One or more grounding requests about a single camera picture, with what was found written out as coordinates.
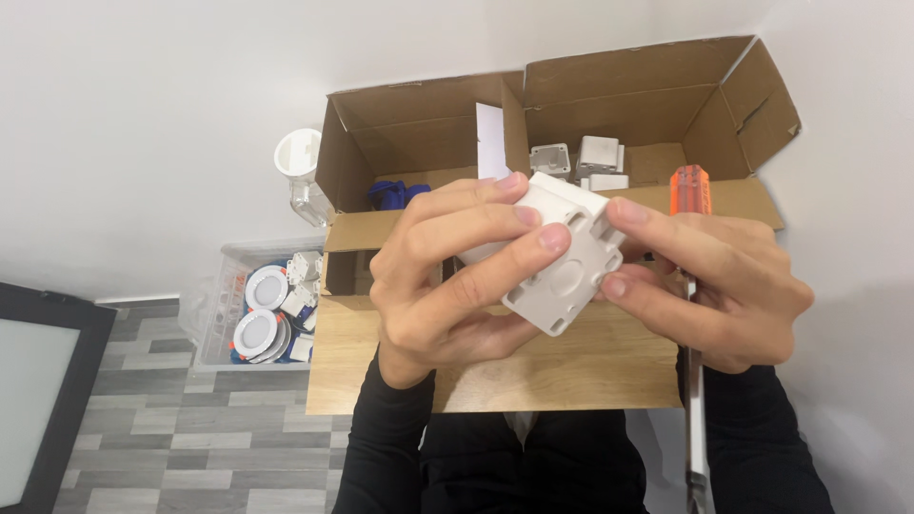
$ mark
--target white paper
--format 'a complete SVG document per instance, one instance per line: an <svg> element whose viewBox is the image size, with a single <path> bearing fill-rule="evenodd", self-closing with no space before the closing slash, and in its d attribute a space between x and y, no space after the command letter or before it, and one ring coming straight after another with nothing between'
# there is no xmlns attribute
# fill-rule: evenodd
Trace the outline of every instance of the white paper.
<svg viewBox="0 0 914 514"><path fill-rule="evenodd" d="M476 141L479 178L498 180L511 175L505 165L505 118L500 108L476 104Z"/></svg>

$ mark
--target black sleeve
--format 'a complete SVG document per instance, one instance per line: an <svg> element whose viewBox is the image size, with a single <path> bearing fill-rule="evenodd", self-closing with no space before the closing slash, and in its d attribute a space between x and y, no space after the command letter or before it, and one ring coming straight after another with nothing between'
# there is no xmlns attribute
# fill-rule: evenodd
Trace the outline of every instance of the black sleeve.
<svg viewBox="0 0 914 514"><path fill-rule="evenodd" d="M434 394L434 371L406 390L388 386L375 352L353 411L335 514L420 511L419 443Z"/></svg>
<svg viewBox="0 0 914 514"><path fill-rule="evenodd" d="M684 352L676 371L682 378ZM834 514L773 366L739 375L705 367L711 491L719 514Z"/></svg>

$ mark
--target wooden tabletop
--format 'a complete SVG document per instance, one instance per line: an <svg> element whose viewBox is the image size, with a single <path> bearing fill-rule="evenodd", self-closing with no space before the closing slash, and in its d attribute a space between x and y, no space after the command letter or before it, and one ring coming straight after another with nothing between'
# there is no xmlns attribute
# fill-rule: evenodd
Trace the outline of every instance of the wooden tabletop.
<svg viewBox="0 0 914 514"><path fill-rule="evenodd" d="M321 297L308 414L348 414L377 348L378 314ZM504 307L492 312L506 313ZM590 304L560 337L508 359L439 369L435 412L681 407L676 346L612 304Z"/></svg>

